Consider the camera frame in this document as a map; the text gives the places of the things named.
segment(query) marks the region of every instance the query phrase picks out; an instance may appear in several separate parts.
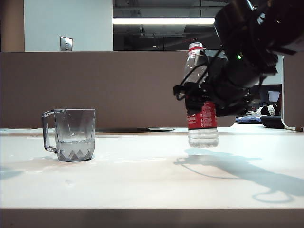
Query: ceiling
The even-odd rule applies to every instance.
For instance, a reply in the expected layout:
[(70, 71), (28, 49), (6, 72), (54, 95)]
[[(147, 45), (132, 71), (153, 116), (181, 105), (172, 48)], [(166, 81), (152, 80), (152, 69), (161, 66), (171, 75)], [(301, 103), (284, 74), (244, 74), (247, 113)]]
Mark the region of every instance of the ceiling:
[[(215, 17), (230, 0), (113, 0), (113, 18)], [(258, 5), (259, 0), (251, 1)], [(113, 25), (114, 50), (187, 50), (192, 42), (218, 49), (213, 26)]]

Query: light switch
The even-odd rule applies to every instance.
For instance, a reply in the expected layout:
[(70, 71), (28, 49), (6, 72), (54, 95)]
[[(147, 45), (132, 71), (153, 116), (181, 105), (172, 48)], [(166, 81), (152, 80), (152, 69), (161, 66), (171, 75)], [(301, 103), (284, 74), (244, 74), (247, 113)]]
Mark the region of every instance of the light switch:
[(73, 39), (60, 37), (60, 51), (73, 51)]

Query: glass mug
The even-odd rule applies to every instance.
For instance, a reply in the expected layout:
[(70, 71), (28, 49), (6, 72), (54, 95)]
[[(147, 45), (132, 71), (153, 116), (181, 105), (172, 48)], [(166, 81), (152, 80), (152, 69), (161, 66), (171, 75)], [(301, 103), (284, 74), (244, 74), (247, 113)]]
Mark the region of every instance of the glass mug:
[[(56, 146), (50, 146), (48, 116), (54, 115)], [(76, 162), (92, 158), (95, 147), (95, 109), (54, 109), (42, 114), (44, 148), (59, 161)]]

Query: bottle cap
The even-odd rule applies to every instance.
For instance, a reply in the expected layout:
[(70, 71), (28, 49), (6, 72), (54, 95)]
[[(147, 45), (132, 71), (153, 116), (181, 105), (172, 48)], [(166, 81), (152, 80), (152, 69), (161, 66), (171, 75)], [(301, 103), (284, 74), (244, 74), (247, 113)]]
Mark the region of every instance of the bottle cap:
[(203, 44), (199, 43), (199, 42), (189, 44), (189, 51), (192, 51), (195, 49), (203, 49)]

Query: ceiling light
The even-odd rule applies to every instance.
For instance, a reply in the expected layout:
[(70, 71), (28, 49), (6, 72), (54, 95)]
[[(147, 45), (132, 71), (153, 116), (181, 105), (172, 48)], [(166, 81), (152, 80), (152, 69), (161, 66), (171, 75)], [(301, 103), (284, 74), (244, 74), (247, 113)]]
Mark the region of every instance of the ceiling light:
[(120, 25), (212, 25), (214, 18), (113, 18)]

